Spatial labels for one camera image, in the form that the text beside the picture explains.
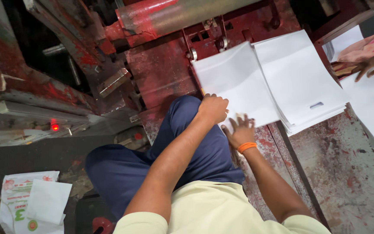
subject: orange thread bracelet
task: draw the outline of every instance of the orange thread bracelet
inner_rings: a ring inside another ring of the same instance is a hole
[[[243,154],[243,151],[249,149],[249,148],[252,148],[252,147],[256,147],[257,148],[257,145],[256,143],[254,142],[248,142],[248,143],[245,143],[245,144],[242,144],[241,146],[239,146],[237,148],[237,151],[240,153],[240,154]]]

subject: electrical wire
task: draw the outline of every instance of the electrical wire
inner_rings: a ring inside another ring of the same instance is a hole
[[[1,194],[0,194],[0,201],[1,201],[2,204],[6,205],[8,207],[8,210],[10,211],[10,214],[11,214],[11,218],[13,219],[13,231],[14,231],[14,233],[16,233],[15,232],[15,227],[14,227],[14,216],[13,216],[13,213],[11,211],[11,208],[8,206],[8,204],[3,201],[2,197],[1,197]]]

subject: cream shirt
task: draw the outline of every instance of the cream shirt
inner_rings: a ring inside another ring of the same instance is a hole
[[[113,234],[330,234],[319,221],[294,215],[263,221],[236,183],[195,181],[172,194],[169,224],[154,213],[124,216]]]

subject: red indicator light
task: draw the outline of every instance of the red indicator light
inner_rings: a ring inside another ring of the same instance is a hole
[[[59,125],[52,125],[52,129],[53,129],[53,131],[59,130]]]

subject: navy blue pants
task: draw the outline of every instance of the navy blue pants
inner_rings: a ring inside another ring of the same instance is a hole
[[[96,148],[86,158],[86,171],[96,191],[119,220],[159,154],[193,120],[201,101],[182,96],[174,100],[147,153],[122,145]],[[243,172],[234,168],[226,136],[215,125],[201,141],[175,189],[196,180],[242,184]]]

